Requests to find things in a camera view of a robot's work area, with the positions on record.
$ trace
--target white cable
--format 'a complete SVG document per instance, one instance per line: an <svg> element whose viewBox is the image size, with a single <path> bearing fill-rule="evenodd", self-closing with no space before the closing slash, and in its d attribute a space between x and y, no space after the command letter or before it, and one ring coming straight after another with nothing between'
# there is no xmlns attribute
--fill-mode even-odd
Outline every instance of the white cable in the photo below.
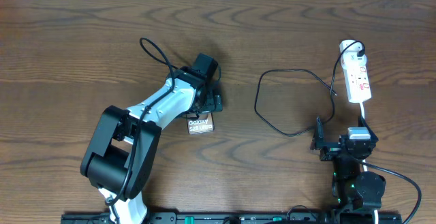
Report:
<svg viewBox="0 0 436 224"><path fill-rule="evenodd" d="M363 108L363 102L359 102L360 105L360 114L362 115L363 119L365 119L365 109ZM363 166L363 171L367 172L368 167L366 165ZM379 224L379 211L374 210L374 224Z"/></svg>
<svg viewBox="0 0 436 224"><path fill-rule="evenodd" d="M363 108L363 101L359 102L360 104L360 114L362 115L363 119L365 119L365 109Z"/></svg>

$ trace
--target black cable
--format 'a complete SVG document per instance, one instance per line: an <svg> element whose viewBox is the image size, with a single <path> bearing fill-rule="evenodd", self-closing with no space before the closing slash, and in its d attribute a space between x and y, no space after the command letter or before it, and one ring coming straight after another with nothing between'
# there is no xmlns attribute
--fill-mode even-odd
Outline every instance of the black cable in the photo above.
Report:
<svg viewBox="0 0 436 224"><path fill-rule="evenodd" d="M211 89L215 88L216 86L218 86L219 81L221 81L221 66L218 64L218 79L217 81L215 81L215 83L211 86Z"/></svg>
<svg viewBox="0 0 436 224"><path fill-rule="evenodd" d="M165 61L162 61L161 59L155 57L153 54L151 54L151 53L149 52L149 50L147 50L147 49L145 48L144 44L142 43L142 40L145 40L145 41L147 41L147 42L150 43L150 44L151 44L151 42L150 42L149 39L147 39L147 38L145 38L145 37L141 37L141 38L139 39L139 44L141 45L141 47L142 47L142 49L145 51L145 53L147 53L151 58L155 59L156 61L159 61L159 62L162 63L162 64L165 64L165 65L171 65L171 64L168 64L168 63L166 63Z"/></svg>
<svg viewBox="0 0 436 224"><path fill-rule="evenodd" d="M144 45L142 44L143 40L145 40L148 43L150 43L160 53L160 55L163 57L163 59L165 59L166 63L164 63L164 64L166 64L168 66L168 68L170 69L170 75L171 75L172 84L171 84L171 87L163 95L159 96L157 99L152 101L149 105L145 106L144 110L142 111L142 114L141 114L140 118L138 119L138 124L136 125L137 129L136 129L136 133L135 133L135 138L134 138L133 143L131 145L131 152L130 152L131 156L130 156L130 160L129 160L129 165L127 167L126 176L124 177L124 181L123 181L123 184L121 185L119 193L112 200L106 199L105 203L106 203L107 206L113 206L120 199L122 194L124 194L124 191L127 188L127 184L129 182L129 179L130 179L130 176L131 176L131 173L132 173L131 171L132 171L132 168L133 168L133 165L134 165L134 160L135 160L135 155L136 155L136 146L138 144L138 140L139 140L139 137L140 137L141 123L144 120L145 114L147 114L149 112L149 110L151 109L151 107L153 107L157 102L159 102L166 95L170 94L174 90L174 86L175 86L174 72L172 71L173 65L171 65L170 61L168 60L168 58L166 57L164 52L159 48L159 46L157 46L155 43L153 43L148 38L145 38L145 37L141 37L140 38L139 42L140 42L140 45L141 45L142 49L147 54L149 54L150 57L152 57L156 61L162 62L159 59L157 59L154 55L152 55L144 47Z"/></svg>
<svg viewBox="0 0 436 224"><path fill-rule="evenodd" d="M294 207L292 207L292 208L287 212L287 214L286 214L286 219L287 219L287 220L290 220L290 219L291 219L290 214L291 214L291 213L292 213L296 208L298 208L298 207L303 207L303 208L305 208L306 210L308 210L309 213L312 215L312 217L315 218L315 221L317 220L316 216L311 212L311 210L310 210L308 207L306 207L306 206L304 206L304 205L302 205L302 204L297 204L297 205L295 205Z"/></svg>
<svg viewBox="0 0 436 224"><path fill-rule="evenodd" d="M274 125L272 125L271 123L269 123L262 115L260 115L259 114L259 112L258 112L258 109L257 109L257 106L258 106L258 97L259 97L259 90L260 90L260 83L262 82L262 78L265 76L265 74L268 74L268 73L270 73L270 72L276 72L276 71L303 71L303 72L307 72L308 74L311 74L313 77L315 77L318 81L320 81L327 89L329 89L329 90L332 90L331 88L330 88L330 86L328 86L328 84L326 84L324 81L322 81L322 79L320 78L320 77L318 77L318 76L316 76L316 74L314 74L313 72L311 72L311 71L309 71L309 70L306 70L306 69L273 69L273 70L268 70L268 71L265 71L261 76L260 76L260 78L259 78L259 83L258 83L258 90L256 91L256 97L255 97L255 99L254 99L254 112L267 124L267 125L269 125L271 128L273 128L275 131L277 131L277 132L279 132L280 134L282 134L282 135L285 135L285 136L289 136L289 137L293 137L293 136L298 136L298 135L301 135L301 134L303 134L303 133L306 133L306 132L308 132L308 131L310 131L310 130L312 130L312 129L314 129L315 128L315 126L310 126L310 127L307 127L305 130L302 130L302 131L299 131L299 132L296 132L296 133L285 133L285 132L282 132L281 130L279 130L278 128L276 128Z"/></svg>
<svg viewBox="0 0 436 224"><path fill-rule="evenodd" d="M392 175L394 175L394 176L396 176L396 177L399 177L399 178L401 178L401 179L403 179L403 180L406 180L407 182L409 182L410 184L412 184L412 185L416 188L416 191L418 192L418 199L416 200L415 207L414 207L414 209L411 211L410 215L409 215L409 216L405 219L405 221L403 222L403 224L408 224L408 223L410 222L410 220L414 217L415 213L418 211L418 209L419 209L419 207L420 207L420 204L421 204L422 192L421 192L421 188L420 188L420 186L418 186L418 184L416 184L416 182L414 182L412 179L410 179L410 178L408 178L407 176L404 176L404 175L402 175L402 174L400 174L400 173L397 173L397 172L395 172L395 171L388 170L388 169L385 169L385 168L382 168L382 167L379 167L379 166L376 166L376 165L373 165L373 164L370 164L370 163L362 162L361 160L359 160L359 159L355 158L353 155L351 155L351 154L348 152L348 150L347 150L347 154L348 154L348 155L349 155L349 156L350 156L350 157L351 157L355 162L358 162L358 163L361 164L361 165L365 165L365 166L367 166L367 167L371 167L371 168L373 168L373 169L376 169L376 170L379 170L379 171L382 171L382 172L385 172L385 173L392 174Z"/></svg>
<svg viewBox="0 0 436 224"><path fill-rule="evenodd" d="M116 211L115 207L114 206L110 206L109 208L112 211L112 213L114 213L115 224L119 224L120 223L120 216L118 215L118 212Z"/></svg>
<svg viewBox="0 0 436 224"><path fill-rule="evenodd" d="M327 89L330 90L330 101L332 103L332 114L330 115L330 117L326 120L323 121L322 124L326 124L328 121L331 121L332 118L334 117L334 112L335 112L335 108L334 108L334 100L333 100L333 94L337 95L336 92L333 90L333 85L334 85L334 78L336 76L336 66L338 64L338 62L341 60L341 57L343 55L343 53L351 46L353 46L356 43L360 43L362 44L362 50L360 50L358 52L358 57L361 57L364 55L365 52L365 45L361 42L361 41L354 41L352 42L349 46L347 46L346 48L344 48L342 50L342 52L339 54L338 59L336 60L336 63L334 64L333 67L333 75L332 75L332 82L330 83L330 86L328 86L328 84L326 84L324 81L322 81L322 79L318 76L316 76L313 72L306 70L306 69L273 69L273 70L268 70L265 71L259 78L259 83L258 83L258 91L256 92L256 97L254 99L254 112L267 124L269 125L271 128L273 128L275 131L279 132L282 135L285 136L289 136L289 137L294 137L294 136L298 136L301 134L304 134L312 129L315 129L315 125L314 126L310 126L307 127L306 129L302 130L302 131L298 131L296 133L285 133L282 132L281 130L279 130L278 128L276 128L274 125L272 125L271 123L269 123L262 115L259 114L259 112L257 111L257 104L258 104L258 96L259 96L259 89L260 89L260 82L262 81L262 78L264 77L265 74L270 73L272 71L303 71L303 72L307 72L308 74L311 74L313 77L315 77L318 81L320 81Z"/></svg>

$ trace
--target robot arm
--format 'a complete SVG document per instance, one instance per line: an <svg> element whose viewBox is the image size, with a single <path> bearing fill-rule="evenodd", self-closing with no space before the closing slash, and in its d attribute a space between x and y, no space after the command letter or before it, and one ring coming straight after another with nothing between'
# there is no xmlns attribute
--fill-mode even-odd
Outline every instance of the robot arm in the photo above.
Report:
<svg viewBox="0 0 436 224"><path fill-rule="evenodd" d="M99 189L105 199L120 195L111 206L111 219L122 224L141 223L146 216L146 206L140 194L149 178L161 130L177 116L186 113L222 111L221 97L211 84L218 63L204 54L199 54L192 67L175 71L174 89L155 103L143 122L138 120L145 107L172 86L168 78L164 86L138 105L122 110L115 106L106 108L85 153L80 172ZM120 193L131 153L111 144L112 139L132 144L137 130L140 137L136 145L133 167L127 187Z"/></svg>

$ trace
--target white power strip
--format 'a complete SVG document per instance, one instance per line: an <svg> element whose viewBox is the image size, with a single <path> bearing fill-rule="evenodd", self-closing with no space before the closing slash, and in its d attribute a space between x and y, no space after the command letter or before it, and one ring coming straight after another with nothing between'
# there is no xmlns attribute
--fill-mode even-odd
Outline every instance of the white power strip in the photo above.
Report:
<svg viewBox="0 0 436 224"><path fill-rule="evenodd" d="M339 44L342 52L347 46L355 42L354 40L344 40ZM364 54L358 57L359 50L362 50L361 43L350 46L341 57L341 65L345 76L348 101L352 103L362 103L371 98L371 88L367 73L367 56Z"/></svg>

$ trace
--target wood grain surface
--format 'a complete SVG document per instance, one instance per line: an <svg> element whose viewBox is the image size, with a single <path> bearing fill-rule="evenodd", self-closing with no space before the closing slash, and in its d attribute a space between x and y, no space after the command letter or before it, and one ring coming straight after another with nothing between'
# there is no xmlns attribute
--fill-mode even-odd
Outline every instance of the wood grain surface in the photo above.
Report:
<svg viewBox="0 0 436 224"><path fill-rule="evenodd" d="M436 223L436 0L0 0L0 223L58 223L100 212L103 197L79 165L103 110L159 89L168 69L143 53L149 37L176 66L199 52L222 66L216 130L162 133L143 197L180 211L323 208L332 164L311 152L312 133L286 138L253 111L260 74L310 69L331 79L344 39L367 46L373 98L367 121L380 141L368 162L413 178L422 205L412 223ZM356 125L342 69L332 140ZM328 91L308 74L264 78L259 111L284 131L327 117ZM386 177L382 210L407 217L416 190Z"/></svg>

